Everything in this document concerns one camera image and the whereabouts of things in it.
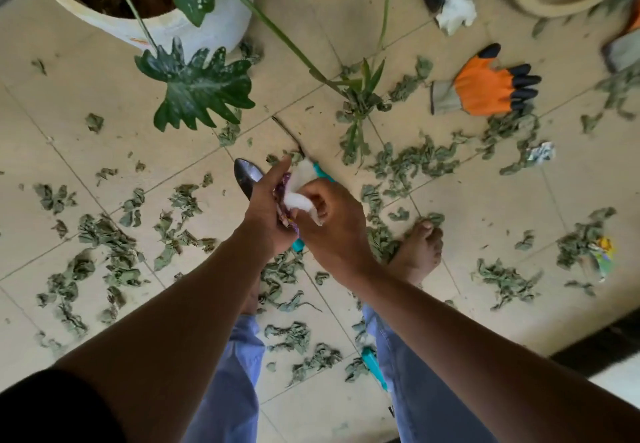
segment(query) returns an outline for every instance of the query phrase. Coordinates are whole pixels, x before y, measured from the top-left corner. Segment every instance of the plant stem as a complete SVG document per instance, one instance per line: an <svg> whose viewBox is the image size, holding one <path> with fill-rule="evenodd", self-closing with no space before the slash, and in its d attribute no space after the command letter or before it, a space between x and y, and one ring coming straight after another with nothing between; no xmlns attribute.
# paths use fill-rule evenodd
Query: plant stem
<svg viewBox="0 0 640 443"><path fill-rule="evenodd" d="M389 0L385 0L385 10L382 16L382 30L380 31L380 38L378 39L378 48L376 49L376 53L373 56L371 68L375 70L376 67L376 57L382 51L382 48L385 44L385 34L387 33L387 19L389 16Z"/></svg>
<svg viewBox="0 0 640 443"><path fill-rule="evenodd" d="M309 72L311 73L311 75L313 75L318 81L325 83L327 86L329 86L331 89L333 89L334 91L336 91L338 94L340 94L341 96L344 96L344 93L342 91L340 91L340 89L338 89L338 87L334 84L332 84L331 81L329 81L329 79L327 79L322 72L320 72L318 70L318 68L313 64L313 62L311 62L308 57L306 55L304 55L304 53L296 46L295 43L293 43L291 41L291 39L289 37L287 37L286 34L284 34L284 32L282 30L280 30L280 28L274 24L265 14L262 10L260 10L251 0L240 0L240 2L242 2L244 4L245 7L247 7L249 10L252 11L252 13L256 14L256 16L258 18L260 18L261 21L263 21L263 23L265 25L268 26L268 28L271 29L271 31L276 34L278 36L278 38L283 41L286 46L288 48L290 48L290 50L298 56L298 59L300 59L302 62L304 62L304 64L309 67Z"/></svg>
<svg viewBox="0 0 640 443"><path fill-rule="evenodd" d="M140 28L142 28L142 32L144 32L145 37L147 37L147 42L149 44L151 44L151 47L154 48L154 50L156 51L156 57L158 55L158 46L156 45L156 43L154 42L153 37L151 37L151 34L149 33L149 30L147 29L147 26L145 25L145 23L142 21L142 18L140 17L140 14L138 13L138 11L136 10L135 5L133 5L133 2L131 0L125 0L127 2L127 5L129 5L129 8L131 9L131 11L133 12L133 16L136 18L136 20L138 21Z"/></svg>

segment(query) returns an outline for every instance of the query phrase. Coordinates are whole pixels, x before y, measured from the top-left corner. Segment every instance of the hand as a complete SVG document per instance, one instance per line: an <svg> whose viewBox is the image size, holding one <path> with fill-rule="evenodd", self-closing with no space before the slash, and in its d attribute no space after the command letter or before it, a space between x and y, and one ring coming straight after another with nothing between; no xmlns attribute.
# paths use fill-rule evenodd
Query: hand
<svg viewBox="0 0 640 443"><path fill-rule="evenodd" d="M291 157L284 156L253 186L249 208L244 214L243 224L252 232L265 236L269 259L286 251L298 237L292 228L286 228L278 220L273 190L291 165Z"/></svg>
<svg viewBox="0 0 640 443"><path fill-rule="evenodd" d="M350 287L371 270L380 270L367 240L362 204L337 182L320 178L299 191L309 197L324 221L318 226L308 213L292 213L300 237L324 269L341 284Z"/></svg>

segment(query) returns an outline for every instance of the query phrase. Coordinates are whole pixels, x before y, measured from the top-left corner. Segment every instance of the forearm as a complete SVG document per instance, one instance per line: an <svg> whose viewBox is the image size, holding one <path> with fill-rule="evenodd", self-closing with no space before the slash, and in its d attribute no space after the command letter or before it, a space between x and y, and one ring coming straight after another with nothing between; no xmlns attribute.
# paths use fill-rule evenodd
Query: forearm
<svg viewBox="0 0 640 443"><path fill-rule="evenodd" d="M180 441L269 250L242 224L194 271L56 366L92 384L129 441Z"/></svg>
<svg viewBox="0 0 640 443"><path fill-rule="evenodd" d="M503 442L631 441L638 411L383 270L350 288Z"/></svg>

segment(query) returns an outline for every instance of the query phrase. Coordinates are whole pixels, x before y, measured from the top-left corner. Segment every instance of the black sleeve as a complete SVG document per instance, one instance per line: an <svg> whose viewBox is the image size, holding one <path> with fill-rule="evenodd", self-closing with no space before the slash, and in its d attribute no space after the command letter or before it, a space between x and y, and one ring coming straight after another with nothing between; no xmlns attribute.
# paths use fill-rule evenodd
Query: black sleeve
<svg viewBox="0 0 640 443"><path fill-rule="evenodd" d="M126 441L100 395L59 369L30 375L0 393L0 422L5 435L21 441Z"/></svg>

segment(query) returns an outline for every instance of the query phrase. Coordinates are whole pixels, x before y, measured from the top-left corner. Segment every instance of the glove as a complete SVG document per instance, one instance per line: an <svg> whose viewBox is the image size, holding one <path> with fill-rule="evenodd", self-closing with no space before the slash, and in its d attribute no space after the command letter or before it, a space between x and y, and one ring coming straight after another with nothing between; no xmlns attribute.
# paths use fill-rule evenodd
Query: glove
<svg viewBox="0 0 640 443"><path fill-rule="evenodd" d="M612 73L629 67L640 59L640 0L636 0L630 25L620 37L606 44L602 53Z"/></svg>
<svg viewBox="0 0 640 443"><path fill-rule="evenodd" d="M528 75L529 64L508 69L491 69L500 44L492 43L462 67L452 81L431 83L431 114L462 109L473 116L489 116L523 109L525 101L538 95L528 88L540 82L539 75Z"/></svg>

